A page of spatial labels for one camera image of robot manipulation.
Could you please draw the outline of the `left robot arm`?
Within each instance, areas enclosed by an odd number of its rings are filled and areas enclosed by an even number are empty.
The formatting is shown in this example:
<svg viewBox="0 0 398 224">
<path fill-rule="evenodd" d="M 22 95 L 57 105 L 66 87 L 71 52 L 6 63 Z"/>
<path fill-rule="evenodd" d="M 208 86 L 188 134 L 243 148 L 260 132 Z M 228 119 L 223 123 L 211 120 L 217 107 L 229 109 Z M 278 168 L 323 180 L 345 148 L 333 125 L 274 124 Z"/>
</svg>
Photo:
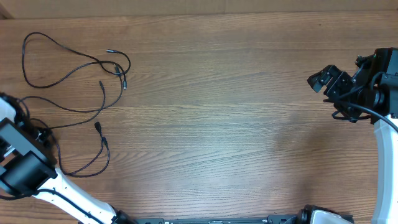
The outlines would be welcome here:
<svg viewBox="0 0 398 224">
<path fill-rule="evenodd" d="M 134 223 L 123 211 L 95 199 L 68 179 L 47 144 L 50 134 L 30 122 L 16 98 L 1 93 L 1 188 L 7 192 L 1 199 L 34 197 L 80 223 Z"/>
</svg>

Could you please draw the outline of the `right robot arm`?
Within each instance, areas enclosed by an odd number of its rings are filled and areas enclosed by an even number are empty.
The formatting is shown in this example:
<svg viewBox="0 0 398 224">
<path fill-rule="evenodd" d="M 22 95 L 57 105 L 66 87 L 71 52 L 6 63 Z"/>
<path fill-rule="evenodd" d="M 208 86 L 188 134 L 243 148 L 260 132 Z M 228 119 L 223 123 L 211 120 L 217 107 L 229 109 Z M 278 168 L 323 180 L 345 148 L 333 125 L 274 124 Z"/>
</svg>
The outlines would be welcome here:
<svg viewBox="0 0 398 224">
<path fill-rule="evenodd" d="M 332 103 L 332 117 L 356 123 L 370 120 L 378 153 L 377 196 L 371 223 L 397 223 L 397 49 L 380 48 L 358 56 L 353 76 L 328 65 L 308 84 Z"/>
</svg>

